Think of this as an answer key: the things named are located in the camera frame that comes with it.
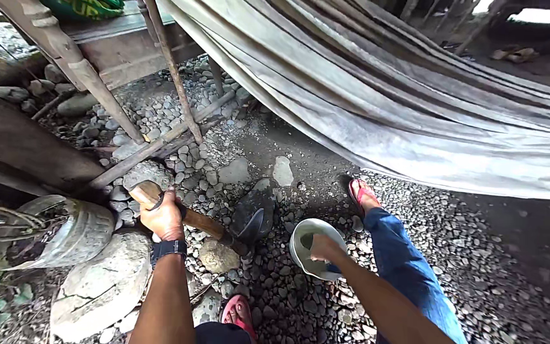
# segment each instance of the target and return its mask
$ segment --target soil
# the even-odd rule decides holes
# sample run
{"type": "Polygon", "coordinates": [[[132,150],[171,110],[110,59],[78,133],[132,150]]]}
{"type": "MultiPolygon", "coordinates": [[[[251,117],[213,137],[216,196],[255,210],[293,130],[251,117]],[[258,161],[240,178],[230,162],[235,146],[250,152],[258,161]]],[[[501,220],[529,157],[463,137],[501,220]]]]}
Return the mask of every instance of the soil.
{"type": "Polygon", "coordinates": [[[68,215],[64,203],[59,203],[40,213],[39,216],[48,221],[48,228],[41,235],[12,242],[5,255],[8,263],[11,266],[18,266],[24,262],[37,259],[67,221],[68,215]]]}

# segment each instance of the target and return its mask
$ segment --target rock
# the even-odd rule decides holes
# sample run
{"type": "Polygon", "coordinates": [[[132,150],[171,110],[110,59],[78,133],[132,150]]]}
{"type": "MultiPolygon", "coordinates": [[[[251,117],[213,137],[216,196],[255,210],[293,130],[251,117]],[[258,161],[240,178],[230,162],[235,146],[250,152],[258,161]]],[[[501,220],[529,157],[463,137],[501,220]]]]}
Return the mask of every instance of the rock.
{"type": "Polygon", "coordinates": [[[224,184],[238,184],[250,182],[252,179],[248,173],[248,160],[245,158],[237,158],[233,160],[228,166],[221,168],[218,171],[219,181],[224,184]]]}
{"type": "Polygon", "coordinates": [[[362,223],[362,219],[360,219],[360,216],[354,215],[351,217],[351,221],[353,224],[351,225],[351,229],[361,233],[364,230],[364,224],[362,223]]]}
{"type": "Polygon", "coordinates": [[[131,190],[133,186],[142,181],[153,181],[160,186],[161,190],[167,190],[173,183],[173,175],[160,163],[153,160],[144,160],[133,166],[124,175],[122,185],[126,190],[131,190]]]}
{"type": "Polygon", "coordinates": [[[273,178],[281,186],[290,186],[294,180],[292,170],[290,169],[290,160],[283,156],[275,158],[275,165],[273,166],[273,178]]]}
{"type": "Polygon", "coordinates": [[[108,344],[109,342],[114,339],[114,333],[116,332],[115,327],[108,327],[105,330],[101,332],[101,335],[99,336],[99,343],[100,344],[108,344]]]}
{"type": "Polygon", "coordinates": [[[219,321],[218,313],[220,311],[220,301],[222,297],[214,289],[209,290],[203,295],[201,302],[193,309],[194,326],[198,326],[210,321],[219,321]]]}
{"type": "Polygon", "coordinates": [[[142,149],[143,147],[145,147],[147,145],[149,145],[148,142],[143,142],[141,145],[138,145],[138,144],[135,143],[135,141],[133,141],[129,138],[129,140],[126,143],[124,143],[123,145],[118,147],[112,153],[112,158],[117,159],[117,160],[124,160],[124,159],[128,158],[129,156],[131,156],[133,153],[139,151],[140,149],[142,149]]]}
{"type": "Polygon", "coordinates": [[[252,309],[252,325],[254,328],[258,327],[262,323],[262,310],[258,307],[252,309]]]}
{"type": "Polygon", "coordinates": [[[65,73],[63,73],[57,66],[51,63],[44,67],[44,76],[46,80],[55,84],[67,82],[67,77],[65,76],[65,73]]]}
{"type": "Polygon", "coordinates": [[[120,128],[120,124],[118,124],[115,119],[105,122],[105,129],[107,130],[116,130],[118,128],[120,128]]]}
{"type": "Polygon", "coordinates": [[[116,185],[109,193],[109,199],[113,201],[126,201],[131,198],[122,185],[116,185]]]}
{"type": "Polygon", "coordinates": [[[61,94],[63,92],[75,90],[76,86],[73,86],[73,84],[56,84],[54,85],[54,91],[57,94],[61,94]]]}
{"type": "Polygon", "coordinates": [[[160,137],[160,129],[151,129],[148,134],[146,134],[146,136],[150,139],[150,141],[154,141],[155,139],[160,137]]]}
{"type": "Polygon", "coordinates": [[[277,318],[277,313],[275,313],[275,311],[270,306],[265,306],[262,309],[262,315],[267,319],[276,319],[277,318]]]}
{"type": "Polygon", "coordinates": [[[20,104],[23,100],[29,98],[29,91],[22,87],[0,86],[0,98],[11,103],[20,104]]]}
{"type": "Polygon", "coordinates": [[[52,306],[52,333],[79,342],[129,314],[152,270],[150,250],[150,240],[140,233],[114,234],[95,258],[76,265],[52,306]]]}
{"type": "Polygon", "coordinates": [[[56,111],[64,117],[84,116],[96,104],[99,102],[92,94],[76,94],[59,104],[56,111]]]}
{"type": "Polygon", "coordinates": [[[213,273],[226,272],[239,268],[239,254],[226,247],[214,238],[206,238],[199,249],[199,259],[207,270],[213,273]]]}
{"type": "Polygon", "coordinates": [[[35,114],[37,112],[37,106],[35,105],[35,100],[31,98],[27,100],[23,100],[23,102],[20,103],[20,110],[24,113],[35,114]]]}
{"type": "Polygon", "coordinates": [[[137,318],[139,317],[139,310],[133,310],[131,313],[127,314],[126,317],[122,319],[118,330],[120,333],[130,332],[135,328],[135,323],[137,323],[137,318]]]}
{"type": "Polygon", "coordinates": [[[122,146],[129,141],[131,141],[131,138],[126,134],[116,135],[112,138],[112,143],[117,146],[122,146]]]}
{"type": "Polygon", "coordinates": [[[34,95],[35,97],[39,97],[49,90],[54,90],[54,83],[43,79],[31,80],[27,89],[29,90],[29,92],[31,92],[32,95],[34,95]]]}
{"type": "Polygon", "coordinates": [[[224,299],[228,299],[231,295],[233,295],[234,289],[235,287],[233,286],[233,283],[230,281],[224,281],[224,283],[220,286],[220,293],[224,299]]]}
{"type": "Polygon", "coordinates": [[[82,136],[86,137],[86,138],[95,138],[95,137],[99,136],[100,132],[101,132],[101,130],[99,130],[99,128],[88,127],[86,129],[82,130],[82,136]]]}
{"type": "Polygon", "coordinates": [[[209,185],[216,185],[218,184],[218,175],[216,174],[216,171],[209,171],[205,173],[205,178],[207,178],[207,182],[209,182],[209,185]]]}

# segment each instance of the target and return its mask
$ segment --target white container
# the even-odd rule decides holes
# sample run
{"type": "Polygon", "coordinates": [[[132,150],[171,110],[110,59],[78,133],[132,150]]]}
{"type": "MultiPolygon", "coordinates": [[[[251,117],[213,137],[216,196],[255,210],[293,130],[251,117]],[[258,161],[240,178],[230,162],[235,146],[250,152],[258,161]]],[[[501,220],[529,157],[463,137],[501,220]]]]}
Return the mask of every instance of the white container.
{"type": "Polygon", "coordinates": [[[322,220],[306,219],[298,223],[296,228],[294,228],[294,232],[292,232],[292,237],[290,238],[292,260],[306,274],[315,276],[321,280],[334,281],[337,278],[341,278],[341,274],[326,270],[325,262],[311,260],[311,251],[302,245],[301,238],[313,234],[325,234],[329,236],[344,252],[347,252],[347,245],[345,245],[345,241],[338,230],[322,220]]]}

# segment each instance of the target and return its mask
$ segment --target red flip-flop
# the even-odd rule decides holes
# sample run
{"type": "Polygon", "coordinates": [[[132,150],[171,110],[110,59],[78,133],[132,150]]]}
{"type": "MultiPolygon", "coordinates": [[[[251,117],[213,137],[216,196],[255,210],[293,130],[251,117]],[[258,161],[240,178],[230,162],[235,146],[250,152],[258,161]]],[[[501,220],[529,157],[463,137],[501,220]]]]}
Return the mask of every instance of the red flip-flop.
{"type": "Polygon", "coordinates": [[[254,326],[252,326],[252,314],[249,310],[248,300],[245,298],[245,296],[235,295],[226,303],[226,307],[224,308],[224,312],[222,313],[222,320],[220,322],[224,323],[224,319],[226,319],[226,316],[229,314],[230,310],[233,309],[233,307],[236,309],[238,304],[242,304],[243,307],[247,309],[249,314],[249,324],[242,322],[240,318],[237,318],[234,324],[245,330],[245,332],[248,332],[249,336],[252,337],[254,341],[256,341],[256,332],[254,332],[254,326]]]}
{"type": "Polygon", "coordinates": [[[364,208],[360,205],[360,199],[362,199],[362,196],[368,195],[370,198],[377,201],[379,206],[381,206],[381,202],[379,202],[379,200],[377,199],[377,196],[375,196],[375,192],[373,192],[373,189],[368,187],[368,184],[366,184],[362,179],[352,179],[349,182],[349,184],[347,185],[347,189],[349,191],[349,196],[351,197],[351,199],[353,199],[353,201],[356,204],[356,206],[358,207],[358,209],[360,209],[360,212],[362,213],[362,216],[365,215],[364,214],[364,208]],[[354,197],[353,189],[351,188],[351,186],[353,185],[354,182],[357,182],[358,186],[359,186],[356,197],[354,197]]]}

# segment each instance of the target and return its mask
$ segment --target white tarp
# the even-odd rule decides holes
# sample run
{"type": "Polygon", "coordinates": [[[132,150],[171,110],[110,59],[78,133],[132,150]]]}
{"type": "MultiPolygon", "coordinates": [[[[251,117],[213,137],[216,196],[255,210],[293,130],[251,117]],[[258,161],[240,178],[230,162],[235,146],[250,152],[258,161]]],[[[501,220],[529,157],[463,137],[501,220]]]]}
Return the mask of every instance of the white tarp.
{"type": "Polygon", "coordinates": [[[460,59],[368,0],[162,0],[274,113],[353,163],[550,198],[550,87],[460,59]]]}

